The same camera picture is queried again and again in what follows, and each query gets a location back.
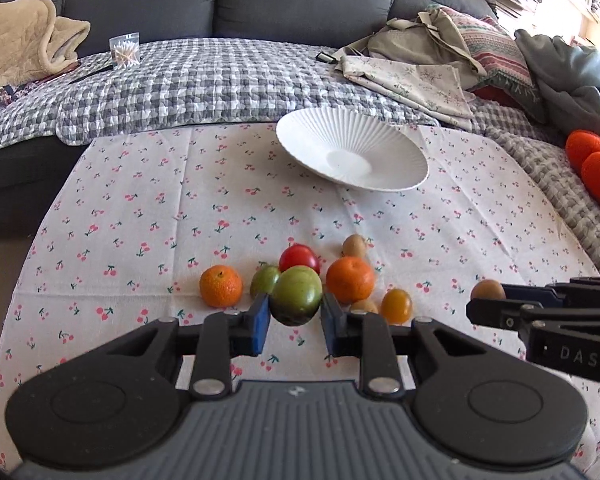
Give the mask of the yellow-orange tomato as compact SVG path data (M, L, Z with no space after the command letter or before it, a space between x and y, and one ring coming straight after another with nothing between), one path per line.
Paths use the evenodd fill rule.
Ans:
M410 294L400 288L390 289L382 298L379 313L389 324L403 325L413 313Z

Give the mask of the small orange mandarin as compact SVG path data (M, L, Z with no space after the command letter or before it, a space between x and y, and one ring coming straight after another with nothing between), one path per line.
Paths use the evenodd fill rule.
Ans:
M231 266L217 264L204 271L199 279L202 301L215 309L235 307L242 298L242 278Z

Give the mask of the round green tomato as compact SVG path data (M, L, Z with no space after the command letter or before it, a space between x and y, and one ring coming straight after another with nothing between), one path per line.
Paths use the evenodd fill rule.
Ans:
M300 326L314 317L323 297L318 274L308 266L293 266L282 274L268 300L272 317L286 326Z

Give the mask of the brown kiwi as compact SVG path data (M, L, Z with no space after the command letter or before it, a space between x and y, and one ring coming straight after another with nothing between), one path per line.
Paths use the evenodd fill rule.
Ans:
M363 315L366 313L378 314L379 308L376 302L372 298L355 301L349 307L349 312L354 314Z
M366 257L366 239L360 234L352 234L342 243L341 253L343 257L355 257L364 259Z
M470 299L503 300L506 292L503 285L497 280L486 278L475 284L471 289Z

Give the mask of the large orange mandarin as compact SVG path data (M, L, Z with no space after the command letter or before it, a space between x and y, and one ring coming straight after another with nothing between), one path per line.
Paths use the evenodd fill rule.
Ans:
M326 287L343 306L367 299L376 284L375 270L362 258L341 257L326 273Z

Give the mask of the oval green tomato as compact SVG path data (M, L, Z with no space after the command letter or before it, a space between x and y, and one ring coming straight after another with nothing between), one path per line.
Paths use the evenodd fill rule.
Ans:
M280 271L277 266L266 264L261 266L253 275L250 284L250 296L256 298L260 294L270 294L280 277Z

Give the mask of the red tomato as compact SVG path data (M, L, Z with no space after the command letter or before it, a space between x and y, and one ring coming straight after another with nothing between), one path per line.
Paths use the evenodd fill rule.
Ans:
M307 266L316 274L321 273L320 259L309 246L302 244L293 244L285 249L279 257L278 268L280 272L285 272L294 266Z

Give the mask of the grey knitted throw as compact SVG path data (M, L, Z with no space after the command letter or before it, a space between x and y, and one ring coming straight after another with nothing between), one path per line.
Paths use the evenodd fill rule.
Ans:
M538 185L600 272L600 205L571 168L564 139L544 128L487 126L482 134L504 148Z

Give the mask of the cherry print tablecloth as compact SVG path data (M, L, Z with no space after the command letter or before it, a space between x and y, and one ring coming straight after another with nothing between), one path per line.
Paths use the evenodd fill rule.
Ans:
M402 193L343 188L297 165L270 125L100 139L50 206L18 278L0 341L0 467L18 454L4 411L15 388L162 316L182 325L291 266L335 269L366 308L428 315L514 356L518 337L471 325L475 284L542 286L596 273L541 189L498 144L438 127L407 136L428 179Z

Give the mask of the white ribbed plate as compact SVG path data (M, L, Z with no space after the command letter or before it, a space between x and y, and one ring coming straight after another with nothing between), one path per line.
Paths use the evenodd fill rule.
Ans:
M275 132L296 162L349 188L403 192L429 176L424 153L403 132L352 110L295 110L279 119Z

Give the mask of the grey jacket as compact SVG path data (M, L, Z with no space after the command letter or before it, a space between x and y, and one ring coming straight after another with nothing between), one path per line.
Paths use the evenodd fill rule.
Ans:
M523 29L515 32L515 42L553 126L565 136L578 129L600 136L600 49Z

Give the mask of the grey checkered blanket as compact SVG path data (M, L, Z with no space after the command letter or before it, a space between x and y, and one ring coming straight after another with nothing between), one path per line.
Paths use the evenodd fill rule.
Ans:
M140 65L110 70L99 53L0 111L0 148L53 136L100 136L187 125L276 122L312 106L343 107L393 125L440 126L434 114L347 81L305 44L192 38L143 44Z

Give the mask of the floral beige cloth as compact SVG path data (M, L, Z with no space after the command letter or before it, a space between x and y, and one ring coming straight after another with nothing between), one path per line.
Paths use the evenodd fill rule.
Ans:
M343 77L386 98L470 131L474 113L460 84L460 73L448 64L414 65L383 58L343 55L336 65Z

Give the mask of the striped patterned pillow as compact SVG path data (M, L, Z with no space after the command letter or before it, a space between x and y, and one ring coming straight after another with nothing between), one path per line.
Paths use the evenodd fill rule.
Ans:
M474 18L447 6L440 9L460 32L471 57L486 71L471 92L481 99L523 110L536 122L545 122L539 88L516 42L488 16Z

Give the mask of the clear cotton swab box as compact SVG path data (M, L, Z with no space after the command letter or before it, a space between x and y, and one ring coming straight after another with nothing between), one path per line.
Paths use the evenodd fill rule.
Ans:
M112 65L118 68L128 68L140 64L140 34L131 32L109 39L109 50Z

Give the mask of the beige fleece blanket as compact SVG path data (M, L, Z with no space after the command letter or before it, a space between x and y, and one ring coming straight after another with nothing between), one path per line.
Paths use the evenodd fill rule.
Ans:
M52 0L0 2L0 88L66 70L90 30L88 21L58 15Z

